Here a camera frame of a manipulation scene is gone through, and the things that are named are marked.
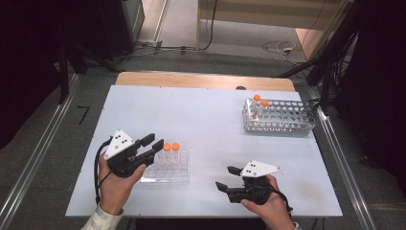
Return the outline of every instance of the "table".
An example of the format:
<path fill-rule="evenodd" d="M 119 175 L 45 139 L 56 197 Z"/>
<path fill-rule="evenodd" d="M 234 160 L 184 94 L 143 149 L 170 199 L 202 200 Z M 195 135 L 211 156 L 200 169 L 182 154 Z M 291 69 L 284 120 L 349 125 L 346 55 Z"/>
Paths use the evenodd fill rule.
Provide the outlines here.
<path fill-rule="evenodd" d="M 146 86 L 150 78 L 154 79 L 152 86 Z M 190 86 L 196 88 L 175 87 L 179 86 L 177 83 L 185 85 L 182 80 L 193 82 Z M 253 85 L 260 81 L 269 83 L 270 88 L 288 91 L 254 91 Z M 207 88 L 211 84 L 226 89 Z M 234 90 L 236 84 L 251 90 Z M 312 133 L 303 138 L 287 138 L 244 132 L 241 116 L 244 99 L 258 93 L 266 98 L 299 100 L 297 93 L 289 91 L 292 89 L 289 80 L 269 78 L 121 73 L 108 93 L 66 216 L 90 216 L 94 211 L 94 156 L 100 144 L 117 128 L 133 138 L 155 132 L 157 140 L 179 142 L 181 148 L 190 151 L 191 158 L 189 183 L 137 183 L 124 207 L 127 216 L 255 218 L 242 205 L 230 203 L 215 186 L 218 181 L 240 187 L 242 179 L 229 174 L 227 166 L 242 168 L 250 159 L 282 167 L 282 172 L 275 176 L 294 208 L 294 217 L 342 216 Z M 217 106 L 219 102 L 223 102 L 222 106 Z"/>

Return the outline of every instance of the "white tabletop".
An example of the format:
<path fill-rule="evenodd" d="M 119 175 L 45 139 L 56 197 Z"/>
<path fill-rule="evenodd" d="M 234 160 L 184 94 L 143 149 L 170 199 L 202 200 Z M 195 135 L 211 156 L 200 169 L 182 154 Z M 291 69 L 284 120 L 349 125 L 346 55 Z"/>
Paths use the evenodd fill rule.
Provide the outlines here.
<path fill-rule="evenodd" d="M 134 139 L 155 133 L 156 140 L 178 142 L 190 151 L 191 181 L 184 184 L 138 182 L 124 207 L 142 218 L 251 218 L 230 203 L 215 182 L 242 187 L 228 166 L 249 160 L 281 166 L 274 175 L 293 207 L 294 217 L 342 216 L 313 133 L 278 137 L 246 133 L 242 107 L 247 98 L 300 100 L 298 93 L 149 86 L 111 86 L 86 154 L 66 216 L 95 210 L 93 166 L 100 145 L 120 128 Z"/>

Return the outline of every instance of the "wrist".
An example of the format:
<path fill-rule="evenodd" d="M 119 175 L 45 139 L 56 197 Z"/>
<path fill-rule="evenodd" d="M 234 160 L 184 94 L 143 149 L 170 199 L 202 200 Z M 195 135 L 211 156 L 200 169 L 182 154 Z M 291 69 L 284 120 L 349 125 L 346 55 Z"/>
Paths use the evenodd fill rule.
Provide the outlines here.
<path fill-rule="evenodd" d="M 116 205 L 109 205 L 108 203 L 104 203 L 101 201 L 101 209 L 105 211 L 106 213 L 113 215 L 113 216 L 119 216 L 123 213 L 123 207 L 117 207 Z"/>
<path fill-rule="evenodd" d="M 271 219 L 270 221 L 264 220 L 264 222 L 273 230 L 294 230 L 296 228 L 296 224 L 293 223 L 290 219 L 284 219 L 280 221 Z"/>
<path fill-rule="evenodd" d="M 293 224 L 295 224 L 295 230 L 302 230 L 302 227 L 299 225 L 299 223 L 294 222 Z"/>

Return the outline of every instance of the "cable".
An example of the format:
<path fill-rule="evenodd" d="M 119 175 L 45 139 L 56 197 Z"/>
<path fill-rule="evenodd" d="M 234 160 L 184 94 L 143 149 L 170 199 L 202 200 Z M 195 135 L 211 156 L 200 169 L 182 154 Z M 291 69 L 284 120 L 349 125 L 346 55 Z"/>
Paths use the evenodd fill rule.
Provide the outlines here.
<path fill-rule="evenodd" d="M 289 206 L 289 201 L 287 201 L 286 195 L 284 195 L 282 192 L 276 190 L 272 185 L 270 185 L 270 187 L 271 187 L 270 190 L 271 190 L 272 193 L 275 193 L 275 194 L 279 195 L 283 199 L 284 205 L 286 206 L 287 214 L 292 219 L 291 213 L 292 213 L 293 208 Z"/>
<path fill-rule="evenodd" d="M 306 69 L 304 69 L 304 70 L 307 70 L 307 71 L 309 71 L 309 73 L 310 73 L 311 70 L 310 70 L 309 68 L 310 68 L 310 67 L 308 67 L 308 68 L 306 68 Z M 302 70 L 301 73 L 303 74 L 304 78 L 307 78 L 307 74 L 304 73 L 304 70 Z M 302 77 L 299 77 L 298 74 L 295 74 L 295 76 L 296 76 L 296 78 L 298 78 L 298 79 L 302 79 Z"/>
<path fill-rule="evenodd" d="M 312 107 L 312 111 L 316 111 L 316 109 L 322 105 L 322 99 L 321 98 L 317 98 L 317 99 L 312 99 L 312 100 L 308 100 L 308 103 L 315 103 Z M 332 100 L 327 100 L 327 105 L 332 105 Z"/>
<path fill-rule="evenodd" d="M 95 192 L 96 192 L 96 204 L 99 204 L 101 202 L 101 196 L 99 193 L 99 186 L 100 184 L 98 183 L 99 179 L 98 179 L 98 174 L 99 174 L 99 157 L 101 155 L 102 149 L 108 145 L 110 145 L 111 140 L 113 139 L 113 137 L 111 136 L 110 139 L 108 141 L 105 141 L 104 143 L 101 144 L 101 146 L 99 147 L 98 152 L 96 153 L 96 157 L 95 157 L 95 166 L 94 166 L 94 180 L 95 180 Z"/>
<path fill-rule="evenodd" d="M 107 176 L 109 176 L 112 172 L 108 172 L 108 174 L 101 180 L 101 182 L 98 185 L 98 188 L 101 186 L 101 184 L 104 182 L 104 180 L 107 178 Z"/>
<path fill-rule="evenodd" d="M 343 78 L 343 74 L 345 73 L 347 67 L 344 63 L 348 63 L 347 61 L 344 60 L 344 58 L 347 55 L 347 52 L 350 48 L 350 46 L 353 44 L 353 42 L 356 40 L 358 37 L 358 33 L 352 34 L 350 36 L 350 39 L 347 41 L 347 43 L 344 45 L 343 49 L 339 51 L 337 60 L 333 63 L 333 68 L 332 68 L 332 81 L 331 81 L 331 90 L 335 93 L 338 93 L 341 88 L 339 86 L 340 80 Z"/>
<path fill-rule="evenodd" d="M 319 10 L 319 14 L 318 14 L 317 17 L 316 17 L 316 21 L 314 21 L 313 25 L 311 25 L 311 27 L 310 27 L 310 28 L 307 30 L 307 32 L 305 33 L 305 35 L 304 35 L 304 41 L 302 42 L 302 47 L 303 47 L 303 45 L 305 44 L 305 39 L 306 39 L 306 37 L 307 37 L 308 32 L 313 29 L 313 27 L 316 25 L 317 21 L 319 20 L 320 15 L 322 14 L 323 8 L 325 7 L 326 1 L 327 1 L 327 0 L 325 0 L 325 1 L 323 2 L 323 5 L 322 5 L 322 7 L 321 7 L 320 10 Z"/>
<path fill-rule="evenodd" d="M 214 24 L 214 16 L 215 16 L 215 9 L 217 8 L 217 0 L 215 0 L 214 2 L 214 8 L 213 8 L 213 15 L 212 15 L 212 25 L 210 27 L 210 40 L 209 40 L 209 44 L 206 45 L 205 48 L 203 49 L 199 49 L 199 51 L 205 51 L 209 48 L 209 46 L 212 44 L 213 41 L 213 24 Z"/>
<path fill-rule="evenodd" d="M 140 55 L 129 55 L 129 56 L 118 57 L 118 58 L 142 57 L 142 56 L 148 56 L 148 55 L 156 55 L 156 54 L 160 54 L 160 53 L 164 53 L 164 52 L 168 52 L 168 51 L 199 52 L 199 51 L 197 51 L 197 50 L 195 50 L 195 49 L 193 49 L 193 50 L 192 50 L 192 49 L 181 49 L 181 48 L 176 48 L 176 49 L 160 49 L 160 50 L 158 50 L 158 51 L 154 51 L 154 52 L 151 52 L 151 53 L 140 54 Z"/>
<path fill-rule="evenodd" d="M 277 45 L 276 45 L 276 51 L 270 51 L 270 50 L 268 49 L 268 47 L 266 46 L 266 45 L 272 44 L 272 43 L 277 43 Z M 281 44 L 288 44 L 288 43 L 292 44 L 292 46 L 291 46 L 291 47 L 286 47 L 286 48 L 284 48 L 284 49 L 286 50 L 286 56 L 285 56 L 285 55 L 281 52 L 281 50 L 279 49 L 279 46 L 280 46 Z M 262 50 L 264 50 L 264 51 L 266 51 L 266 52 L 269 52 L 269 53 L 278 53 L 283 59 L 289 61 L 290 63 L 292 63 L 292 64 L 294 64 L 294 65 L 298 65 L 298 63 L 295 63 L 295 62 L 291 61 L 289 58 L 287 58 L 287 56 L 290 54 L 290 52 L 292 52 L 293 49 L 296 48 L 295 42 L 292 42 L 292 41 L 268 41 L 268 42 L 264 43 L 263 45 L 261 45 L 261 48 L 262 48 Z"/>
<path fill-rule="evenodd" d="M 209 6 L 209 0 L 206 0 L 206 6 Z M 208 22 L 209 22 L 209 11 L 206 11 L 206 23 L 205 23 L 205 28 L 206 28 L 206 46 L 207 46 L 207 41 L 209 40 L 208 35 L 209 35 L 209 29 L 207 28 Z"/>

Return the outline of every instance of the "gray floor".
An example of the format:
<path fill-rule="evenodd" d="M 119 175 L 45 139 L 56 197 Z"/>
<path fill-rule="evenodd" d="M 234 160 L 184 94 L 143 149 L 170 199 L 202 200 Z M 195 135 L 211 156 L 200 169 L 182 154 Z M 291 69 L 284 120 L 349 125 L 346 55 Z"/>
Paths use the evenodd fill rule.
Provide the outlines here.
<path fill-rule="evenodd" d="M 197 1 L 169 1 L 158 40 L 163 46 L 196 46 Z M 199 48 L 206 47 L 211 37 L 211 20 L 200 21 Z M 283 48 L 292 47 L 288 54 Z M 213 39 L 206 50 L 210 54 L 306 61 L 296 32 L 292 28 L 214 21 Z"/>
<path fill-rule="evenodd" d="M 233 57 L 214 54 L 162 53 L 154 56 L 129 57 L 120 67 L 128 71 L 171 71 L 188 73 L 211 73 L 248 76 L 275 76 L 290 68 L 285 61 L 252 57 Z M 86 76 L 79 76 L 79 85 L 69 109 L 40 164 L 34 180 L 22 200 L 11 222 L 10 229 L 79 229 L 85 218 L 64 216 L 73 187 L 92 134 L 96 127 L 108 88 L 114 84 L 117 73 L 103 67 L 91 68 Z M 303 100 L 308 100 L 307 86 L 292 77 L 295 87 Z M 14 140 L 0 150 L 1 181 L 0 198 L 5 200 L 7 193 L 21 173 L 47 122 L 51 119 L 58 99 L 58 89 L 36 111 L 21 128 Z M 78 105 L 90 106 L 81 125 L 83 110 Z M 356 137 L 344 121 L 332 112 L 331 120 L 342 144 L 350 166 L 359 182 L 367 203 L 372 204 L 372 216 L 377 229 L 402 229 L 405 224 L 405 209 L 401 204 L 404 197 L 391 175 L 379 169 L 362 166 L 358 160 L 362 152 L 356 144 Z M 336 194 L 342 207 L 342 218 L 327 218 L 327 229 L 361 229 L 352 207 L 348 191 L 343 183 L 337 164 L 321 126 L 316 126 L 321 153 L 326 160 L 331 182 L 337 188 Z M 304 229 L 310 229 L 313 219 L 295 219 Z"/>

